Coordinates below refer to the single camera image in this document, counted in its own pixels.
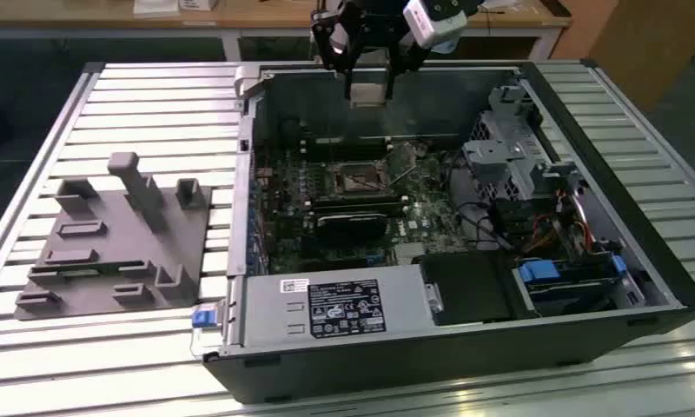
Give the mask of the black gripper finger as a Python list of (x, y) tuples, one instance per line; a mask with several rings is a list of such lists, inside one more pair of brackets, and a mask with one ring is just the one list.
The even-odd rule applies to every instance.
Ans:
[(352, 71), (361, 52), (353, 1), (316, 1), (311, 32), (325, 70), (344, 77), (344, 97), (351, 99)]
[(399, 29), (385, 30), (384, 48), (387, 49), (387, 63), (384, 65), (383, 98), (388, 101), (392, 99), (395, 78), (405, 72), (417, 71), (430, 50), (417, 44), (409, 30)]

